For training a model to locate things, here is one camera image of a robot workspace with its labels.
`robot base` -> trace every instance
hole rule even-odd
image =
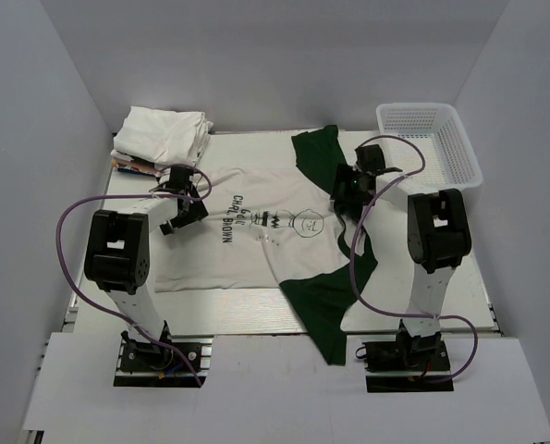
[[[204,383],[209,370],[211,361],[211,339],[191,339],[179,342],[173,342],[185,356],[189,357],[192,368],[199,375],[199,379]],[[154,370],[143,360],[134,356],[129,357],[129,349],[123,342],[120,347],[118,361],[116,363],[116,372],[114,387],[168,387],[168,388],[197,388],[194,376],[187,366],[181,365],[176,371],[164,375],[164,371],[174,368],[180,360],[175,356],[173,362],[163,369]]]
[[[396,341],[364,342],[368,393],[453,391],[453,382],[436,382],[449,375],[445,343],[429,353],[409,357],[406,365]]]

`folded white cloth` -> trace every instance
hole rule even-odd
[[[203,112],[162,111],[132,106],[115,136],[115,152],[156,165],[196,165],[209,142],[213,122]]]

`cartoon character print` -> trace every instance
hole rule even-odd
[[[287,210],[257,211],[251,215],[251,225],[266,228],[293,228],[302,238],[313,238],[324,230],[324,217],[313,210],[293,215]]]

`perforated basket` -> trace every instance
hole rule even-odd
[[[417,180],[443,188],[464,190],[479,186],[482,172],[458,112],[445,104],[383,104],[377,106],[382,134],[394,134],[421,148],[427,168]],[[388,164],[411,171],[421,164],[411,148],[398,141],[382,140]]]

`wall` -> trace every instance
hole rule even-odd
[[[456,108],[484,175],[472,234],[550,420],[550,0],[511,0]]]
[[[506,3],[43,0],[112,131],[129,105],[364,130],[381,103],[453,103]]]
[[[70,295],[54,233],[104,190],[111,136],[37,0],[0,0],[0,443],[16,442],[44,342]],[[66,230],[77,271],[86,214]]]

